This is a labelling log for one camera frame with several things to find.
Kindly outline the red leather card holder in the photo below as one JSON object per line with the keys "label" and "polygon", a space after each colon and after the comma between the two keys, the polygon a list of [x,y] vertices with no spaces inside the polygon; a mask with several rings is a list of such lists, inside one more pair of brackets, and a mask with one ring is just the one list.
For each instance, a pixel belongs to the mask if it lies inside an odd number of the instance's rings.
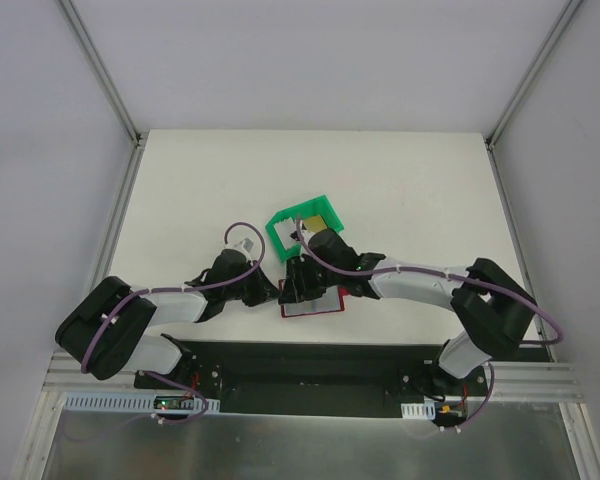
{"label": "red leather card holder", "polygon": [[281,317],[287,319],[342,312],[345,310],[345,297],[348,295],[349,293],[340,287],[330,287],[318,299],[281,305]]}

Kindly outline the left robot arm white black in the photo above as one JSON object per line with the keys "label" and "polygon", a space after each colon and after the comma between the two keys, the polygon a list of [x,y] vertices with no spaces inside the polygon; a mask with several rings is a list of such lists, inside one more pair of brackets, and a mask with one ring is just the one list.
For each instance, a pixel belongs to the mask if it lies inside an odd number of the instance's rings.
{"label": "left robot arm white black", "polygon": [[107,380],[123,369],[154,370],[168,388],[184,387],[191,365],[152,326],[203,323],[231,301],[256,307],[280,291],[244,250],[225,248],[211,267],[180,287],[134,291],[117,276],[102,280],[60,324],[55,342],[81,365],[81,371]]}

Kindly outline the green plastic bin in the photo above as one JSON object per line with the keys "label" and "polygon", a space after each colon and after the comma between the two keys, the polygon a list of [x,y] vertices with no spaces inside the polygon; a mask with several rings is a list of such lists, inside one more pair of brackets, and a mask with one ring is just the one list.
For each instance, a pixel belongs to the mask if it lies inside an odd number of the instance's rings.
{"label": "green plastic bin", "polygon": [[295,221],[321,215],[328,228],[341,232],[344,225],[326,195],[280,210],[266,224],[265,230],[281,263],[300,254],[301,245],[290,238],[296,229]]}

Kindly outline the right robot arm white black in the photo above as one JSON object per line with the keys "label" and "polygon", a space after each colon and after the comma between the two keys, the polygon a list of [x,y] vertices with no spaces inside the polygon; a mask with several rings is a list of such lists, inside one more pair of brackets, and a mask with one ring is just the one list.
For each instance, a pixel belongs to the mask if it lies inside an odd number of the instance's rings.
{"label": "right robot arm white black", "polygon": [[441,394],[456,392],[484,362],[514,353],[534,316],[533,298],[487,258],[443,270],[358,253],[329,228],[293,237],[305,245],[286,262],[281,305],[317,300],[338,287],[358,298],[409,300],[456,314],[463,331],[443,345],[430,369]]}

